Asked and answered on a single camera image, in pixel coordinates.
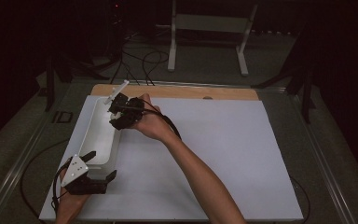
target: forearm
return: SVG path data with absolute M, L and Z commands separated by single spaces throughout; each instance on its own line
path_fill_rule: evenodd
M 246 223 L 225 185 L 205 162 L 174 135 L 166 137 L 163 143 L 212 223 Z

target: white metal stand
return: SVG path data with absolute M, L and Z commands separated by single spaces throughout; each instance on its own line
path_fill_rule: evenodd
M 215 17 L 215 16 L 199 16 L 176 14 L 176 0 L 172 0 L 172 25 L 171 25 L 171 48 L 168 60 L 168 70 L 173 72 L 175 70 L 176 61 L 176 29 L 199 30 L 199 31 L 217 31 L 217 32 L 231 32 L 243 34 L 243 39 L 240 45 L 236 47 L 238 62 L 240 64 L 241 75 L 248 75 L 248 68 L 246 66 L 243 51 L 248 40 L 257 5 L 253 6 L 249 18 L 231 18 L 231 17 Z

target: floor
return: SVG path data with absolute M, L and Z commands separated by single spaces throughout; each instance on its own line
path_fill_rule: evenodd
M 296 41 L 288 35 L 251 34 L 244 52 L 249 76 L 243 77 L 235 43 L 204 44 L 183 34 L 178 40 L 175 71 L 168 72 L 165 60 L 169 38 L 165 32 L 161 31 L 154 41 L 134 35 L 124 46 L 124 63 L 113 83 L 127 78 L 141 85 L 151 84 L 151 79 L 156 85 L 250 88 L 279 73 Z M 112 77 L 117 69 L 118 63 L 101 75 Z M 61 83 L 56 78 L 57 98 L 49 112 L 44 111 L 46 97 L 35 95 L 0 132 L 0 223 L 38 223 L 24 198 L 38 214 L 85 97 L 93 85 L 111 81 L 81 74 L 75 74 L 71 83 Z M 288 81 L 281 80 L 257 93 L 268 112 L 307 218 L 291 223 L 358 223 L 358 165 L 318 88 L 312 88 L 314 107 L 310 110 L 311 123 L 307 124 L 299 113 L 301 94 L 287 95 L 284 91 Z M 39 82 L 41 88 L 46 85 L 43 74 Z M 57 111 L 73 113 L 73 119 L 67 123 L 55 122 Z

